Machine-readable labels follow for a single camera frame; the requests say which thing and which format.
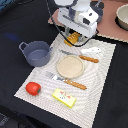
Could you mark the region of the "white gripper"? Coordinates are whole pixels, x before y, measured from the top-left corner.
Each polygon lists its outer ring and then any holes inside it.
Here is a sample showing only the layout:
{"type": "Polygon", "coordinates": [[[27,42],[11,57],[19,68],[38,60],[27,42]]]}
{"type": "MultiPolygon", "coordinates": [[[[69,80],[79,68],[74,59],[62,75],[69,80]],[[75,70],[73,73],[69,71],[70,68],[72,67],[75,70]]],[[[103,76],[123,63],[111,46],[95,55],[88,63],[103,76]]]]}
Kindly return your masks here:
{"type": "Polygon", "coordinates": [[[76,12],[74,19],[70,18],[67,8],[60,8],[58,12],[60,23],[88,38],[95,34],[97,20],[98,14],[92,8],[89,8],[86,12],[76,12]]]}

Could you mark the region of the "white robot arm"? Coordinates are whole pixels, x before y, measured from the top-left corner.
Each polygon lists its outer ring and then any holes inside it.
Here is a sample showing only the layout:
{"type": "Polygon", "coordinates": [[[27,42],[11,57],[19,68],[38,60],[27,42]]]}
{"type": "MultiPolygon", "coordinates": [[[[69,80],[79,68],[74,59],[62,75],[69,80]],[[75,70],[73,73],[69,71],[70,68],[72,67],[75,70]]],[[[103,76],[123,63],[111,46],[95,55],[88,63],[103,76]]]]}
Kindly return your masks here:
{"type": "Polygon", "coordinates": [[[91,0],[54,0],[59,7],[58,21],[91,38],[97,28],[98,14],[90,7],[91,0]]]}

